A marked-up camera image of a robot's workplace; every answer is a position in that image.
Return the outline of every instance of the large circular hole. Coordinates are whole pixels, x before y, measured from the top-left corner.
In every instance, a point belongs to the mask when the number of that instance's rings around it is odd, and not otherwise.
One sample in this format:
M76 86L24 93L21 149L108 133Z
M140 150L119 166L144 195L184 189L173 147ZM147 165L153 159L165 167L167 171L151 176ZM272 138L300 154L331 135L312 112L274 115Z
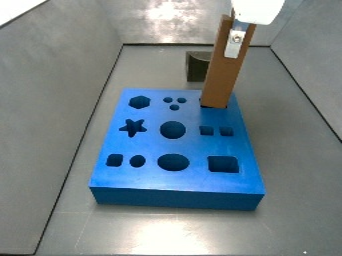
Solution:
M188 159L179 154L165 154L157 158L157 165L165 171L181 171L188 165Z
M185 134L185 126L176 121L168 121L160 126L160 133L167 139L179 139Z
M132 167L139 168L144 165L145 159L141 155L136 155L131 158L129 164Z

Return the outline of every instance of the square hole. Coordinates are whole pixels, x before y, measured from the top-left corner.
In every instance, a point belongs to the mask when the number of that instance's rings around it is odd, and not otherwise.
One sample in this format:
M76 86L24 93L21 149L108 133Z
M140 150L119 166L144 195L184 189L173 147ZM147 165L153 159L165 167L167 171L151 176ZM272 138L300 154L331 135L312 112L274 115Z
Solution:
M200 135L212 136L214 128L211 126L199 126Z
M219 134L220 136L232 136L234 132L232 132L232 128L231 127L219 127Z
M121 154L111 154L107 158L107 166L119 167L123 164L123 155Z
M239 173L238 159L234 156L208 156L211 172Z

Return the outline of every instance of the circular hole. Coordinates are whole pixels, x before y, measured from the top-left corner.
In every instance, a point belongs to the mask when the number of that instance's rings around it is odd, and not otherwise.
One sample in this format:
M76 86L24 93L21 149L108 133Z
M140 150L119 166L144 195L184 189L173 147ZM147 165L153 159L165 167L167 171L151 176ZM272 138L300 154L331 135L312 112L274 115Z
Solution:
M165 97L165 98L164 98L164 102L165 102L165 103L171 103L171 102L172 102L172 98L171 98L171 97Z
M179 154L165 154L157 158L157 165L165 171L181 171L188 165L188 159Z
M171 106L169 106L169 109L173 110L173 111L175 111L175 110L179 110L179 106L177 106L177 105L171 105Z
M167 139L179 139L185 134L185 126L176 121L168 121L160 126L160 133Z
M135 168L141 167L141 166L144 165L144 163L145 163L145 159L144 159L144 157L140 156L140 155L133 156L133 157L131 158L131 160L129 160L129 164L131 164L131 166L135 167Z
M177 101L179 103L185 103L185 102L187 102L185 98L177 98L176 101Z

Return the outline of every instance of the gray wall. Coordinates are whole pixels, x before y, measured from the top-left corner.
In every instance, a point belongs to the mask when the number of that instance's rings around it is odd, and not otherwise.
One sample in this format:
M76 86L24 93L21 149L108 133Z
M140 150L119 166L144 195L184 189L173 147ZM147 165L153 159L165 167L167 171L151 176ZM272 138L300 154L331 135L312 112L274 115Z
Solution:
M121 43L96 1L0 30L0 253L33 253Z
M306 0L271 48L342 139L340 15L340 0Z
M270 46L303 0L286 0L268 26L258 26L252 45ZM121 41L135 43L214 44L228 0L101 0Z

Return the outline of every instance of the small circular hole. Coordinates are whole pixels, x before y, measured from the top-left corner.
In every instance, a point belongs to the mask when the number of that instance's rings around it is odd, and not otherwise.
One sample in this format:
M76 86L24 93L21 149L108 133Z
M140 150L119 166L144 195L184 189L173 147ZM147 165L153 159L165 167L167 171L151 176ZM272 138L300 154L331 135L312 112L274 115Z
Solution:
M165 102L165 103L171 103L171 102L172 102L172 98L171 98L171 97L165 97L165 98L164 98L164 102Z
M141 155L136 155L131 158L129 164L132 167L139 168L144 165L145 159Z
M179 106L177 106L177 105L171 105L171 106L169 106L169 109L173 110L173 111L175 111L175 110L179 110Z
M177 98L176 101L177 101L179 103L185 103L185 102L187 102L185 98Z

